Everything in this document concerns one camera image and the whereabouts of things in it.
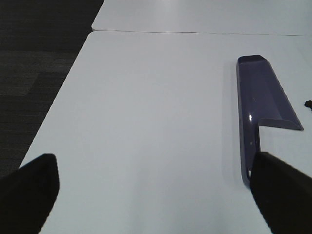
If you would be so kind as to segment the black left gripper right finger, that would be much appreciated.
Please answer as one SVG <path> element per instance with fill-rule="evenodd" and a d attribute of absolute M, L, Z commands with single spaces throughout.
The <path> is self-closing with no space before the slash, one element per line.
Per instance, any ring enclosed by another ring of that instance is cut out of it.
<path fill-rule="evenodd" d="M 312 232 L 311 177 L 267 152 L 258 152 L 250 189 L 273 234 Z"/>

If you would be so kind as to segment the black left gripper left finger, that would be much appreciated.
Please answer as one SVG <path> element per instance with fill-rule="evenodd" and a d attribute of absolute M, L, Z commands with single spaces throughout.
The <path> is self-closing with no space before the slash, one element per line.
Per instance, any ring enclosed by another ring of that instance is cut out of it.
<path fill-rule="evenodd" d="M 38 234 L 60 189 L 57 159 L 42 154 L 0 180 L 0 232 Z"/>

